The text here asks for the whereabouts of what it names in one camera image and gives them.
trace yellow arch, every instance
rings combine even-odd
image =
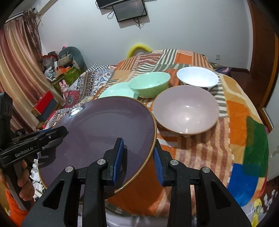
[[[143,50],[145,50],[146,52],[151,52],[151,51],[152,51],[148,46],[146,46],[146,45],[144,45],[144,44],[136,44],[136,45],[132,46],[132,48],[129,50],[128,55],[127,55],[127,58],[132,57],[133,54],[134,54],[134,52],[135,52],[137,49],[143,49]]]

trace pink toy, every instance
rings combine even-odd
[[[62,83],[59,82],[59,85],[61,87],[61,92],[63,93],[63,98],[66,100],[68,98],[69,85],[66,83],[65,80],[62,80]]]

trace air conditioner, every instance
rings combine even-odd
[[[57,0],[40,0],[35,8],[38,14],[43,15]]]

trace silver screw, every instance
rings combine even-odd
[[[68,166],[68,167],[66,167],[65,171],[66,172],[72,172],[73,169],[74,168],[72,166]]]
[[[175,159],[171,160],[170,163],[171,163],[172,165],[178,165],[178,161],[175,160]]]
[[[104,159],[99,159],[99,160],[97,161],[97,163],[98,163],[99,165],[105,164],[105,160],[104,160]]]
[[[204,171],[205,173],[209,173],[209,172],[210,172],[210,168],[208,168],[208,167],[203,167],[203,171]]]

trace yellow cartoon figure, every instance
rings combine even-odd
[[[261,208],[262,208],[262,202],[260,199],[257,199],[254,202],[254,208],[255,208],[255,211],[254,211],[254,216],[252,219],[252,227],[256,227],[259,224],[259,214],[260,214]]]

